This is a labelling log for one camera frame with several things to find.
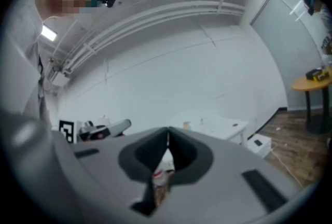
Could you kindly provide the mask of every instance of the electrical cable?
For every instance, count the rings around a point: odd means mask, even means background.
[[[289,174],[292,175],[292,177],[297,181],[297,183],[299,183],[299,185],[301,186],[301,188],[303,188],[303,185],[302,183],[299,181],[298,178],[296,178],[296,176],[290,171],[290,169],[285,165],[285,163],[283,163],[281,161],[281,159],[278,157],[278,155],[273,151],[277,146],[278,144],[277,143],[274,143],[275,144],[275,147],[271,149],[271,153],[279,160],[279,162],[286,168],[286,170],[289,172]]]

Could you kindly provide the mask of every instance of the white device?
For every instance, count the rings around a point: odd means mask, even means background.
[[[254,134],[247,142],[248,149],[259,155],[262,159],[271,152],[271,144],[271,138],[260,134]]]
[[[169,149],[166,150],[166,152],[165,152],[164,156],[162,157],[155,172],[158,172],[160,170],[164,170],[164,171],[174,171],[175,170],[173,156]]]

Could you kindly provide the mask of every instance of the yellow table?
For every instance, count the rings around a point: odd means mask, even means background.
[[[314,134],[325,134],[332,129],[332,119],[329,116],[329,95],[328,86],[332,84],[332,67],[328,69],[330,77],[322,81],[307,80],[302,76],[296,80],[292,88],[297,91],[304,91],[307,102],[307,130]],[[310,112],[310,95],[309,91],[322,90],[323,93],[323,115],[311,117]]]

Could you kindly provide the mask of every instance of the ceiling light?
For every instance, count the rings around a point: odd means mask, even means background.
[[[45,36],[46,38],[48,38],[50,41],[54,41],[54,39],[57,36],[57,34],[53,30],[49,29],[45,25],[43,25],[43,30],[42,30],[41,34],[43,36]]]

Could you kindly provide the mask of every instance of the white box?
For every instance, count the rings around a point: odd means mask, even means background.
[[[272,140],[267,136],[254,134],[254,136],[248,140],[247,144],[250,151],[263,159],[271,152]]]

